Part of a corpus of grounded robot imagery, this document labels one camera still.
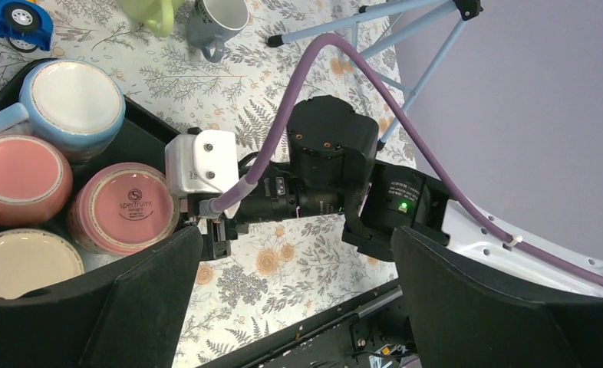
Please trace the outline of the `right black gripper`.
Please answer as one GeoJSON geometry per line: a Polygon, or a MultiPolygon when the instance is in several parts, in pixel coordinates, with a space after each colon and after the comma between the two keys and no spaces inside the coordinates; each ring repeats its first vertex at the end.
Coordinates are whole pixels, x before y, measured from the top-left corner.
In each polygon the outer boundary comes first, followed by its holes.
{"type": "Polygon", "coordinates": [[[205,225],[206,234],[202,234],[203,246],[201,261],[216,261],[228,258],[232,254],[231,243],[239,235],[249,233],[248,225],[240,225],[234,218],[221,215],[216,219],[199,217],[199,203],[215,198],[217,195],[187,195],[180,199],[180,224],[200,227],[205,225]]]}

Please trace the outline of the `grey mug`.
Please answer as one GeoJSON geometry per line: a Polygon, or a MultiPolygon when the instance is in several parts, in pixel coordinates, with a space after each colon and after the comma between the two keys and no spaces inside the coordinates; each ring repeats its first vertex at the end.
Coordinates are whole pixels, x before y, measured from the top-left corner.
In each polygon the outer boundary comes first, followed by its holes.
{"type": "Polygon", "coordinates": [[[186,42],[202,52],[210,63],[222,60],[226,42],[249,23],[250,14],[243,0],[197,0],[186,27],[186,42]]]}

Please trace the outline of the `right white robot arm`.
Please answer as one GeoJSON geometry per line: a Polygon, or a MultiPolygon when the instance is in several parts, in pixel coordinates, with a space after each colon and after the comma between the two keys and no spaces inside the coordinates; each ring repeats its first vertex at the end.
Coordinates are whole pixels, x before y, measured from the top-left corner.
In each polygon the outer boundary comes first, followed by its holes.
{"type": "Polygon", "coordinates": [[[238,159],[233,134],[190,129],[168,149],[167,178],[188,200],[191,224],[206,222],[202,258],[224,258],[251,224],[342,214],[342,240],[393,261],[397,227],[498,271],[542,286],[603,297],[603,261],[529,234],[488,212],[471,214],[452,187],[380,161],[374,121],[333,96],[285,111],[290,159],[238,159]]]}

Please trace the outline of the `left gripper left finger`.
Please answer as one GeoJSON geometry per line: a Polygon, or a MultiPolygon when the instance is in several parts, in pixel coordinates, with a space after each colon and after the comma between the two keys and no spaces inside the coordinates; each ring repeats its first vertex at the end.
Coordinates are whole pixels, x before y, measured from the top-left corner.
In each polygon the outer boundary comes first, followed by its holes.
{"type": "Polygon", "coordinates": [[[133,255],[0,298],[0,367],[169,367],[203,248],[186,227],[133,255]]]}

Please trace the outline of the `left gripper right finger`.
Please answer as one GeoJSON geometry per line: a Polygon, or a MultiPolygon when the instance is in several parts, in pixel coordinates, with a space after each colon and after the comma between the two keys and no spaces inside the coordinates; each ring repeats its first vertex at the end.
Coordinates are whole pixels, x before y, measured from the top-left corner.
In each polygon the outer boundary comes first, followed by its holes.
{"type": "Polygon", "coordinates": [[[603,298],[534,284],[411,228],[390,246],[424,367],[603,367],[603,298]]]}

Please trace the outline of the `light green mug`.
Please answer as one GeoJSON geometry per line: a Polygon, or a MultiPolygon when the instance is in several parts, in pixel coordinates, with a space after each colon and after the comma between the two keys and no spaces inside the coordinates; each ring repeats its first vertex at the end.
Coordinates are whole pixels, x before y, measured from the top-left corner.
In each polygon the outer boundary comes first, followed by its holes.
{"type": "Polygon", "coordinates": [[[175,14],[185,0],[119,0],[123,13],[144,25],[154,35],[165,38],[173,32],[175,14]]]}

